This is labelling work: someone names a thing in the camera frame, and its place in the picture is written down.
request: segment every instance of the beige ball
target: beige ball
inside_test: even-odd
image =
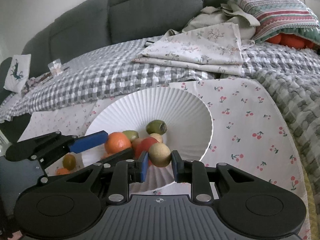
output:
[[[155,143],[149,149],[149,159],[156,167],[163,168],[171,162],[171,151],[163,143]]]
[[[159,143],[163,143],[163,138],[160,134],[158,133],[152,133],[150,134],[150,137],[153,137],[154,139],[156,139]]]

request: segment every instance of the tablecloth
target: tablecloth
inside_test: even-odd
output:
[[[202,159],[206,166],[225,162],[297,194],[308,209],[299,154],[288,127],[266,90],[256,81],[221,79],[171,83],[198,96],[213,117],[211,145]],[[94,118],[120,97],[74,105],[53,112],[35,112],[20,140],[60,130],[83,136]],[[190,194],[190,184],[174,183],[143,194]],[[217,193],[212,183],[215,198]],[[310,239],[306,220],[299,236]]]

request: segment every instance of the white plate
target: white plate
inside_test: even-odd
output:
[[[198,97],[176,88],[144,89],[120,98],[94,119],[85,135],[101,130],[109,134],[135,130],[143,138],[148,136],[146,125],[156,119],[167,125],[163,138],[170,150],[178,150],[184,160],[203,158],[212,139],[211,113]],[[84,166],[99,161],[104,153],[103,146],[83,152]],[[171,165],[165,168],[150,166],[146,181],[133,183],[130,191],[157,190],[173,182]]]

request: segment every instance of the gray couch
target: gray couch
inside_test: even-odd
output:
[[[87,0],[67,11],[24,47],[31,54],[30,77],[48,72],[55,59],[62,63],[111,44],[181,30],[203,7],[220,6],[225,0]],[[11,58],[0,66],[0,104],[10,94],[3,89]],[[15,142],[25,130],[30,114],[0,124],[0,130]]]

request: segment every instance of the gray checkered blanket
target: gray checkered blanket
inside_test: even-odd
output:
[[[0,122],[35,111],[58,108],[95,101],[111,96],[129,94],[140,89],[166,85],[170,82],[213,79],[212,73],[187,68],[133,63],[131,60],[153,37],[123,42],[81,55],[63,65],[70,67],[62,75],[38,85],[9,109],[0,106]]]
[[[266,42],[243,56],[245,77],[265,87],[291,130],[320,217],[320,56]]]

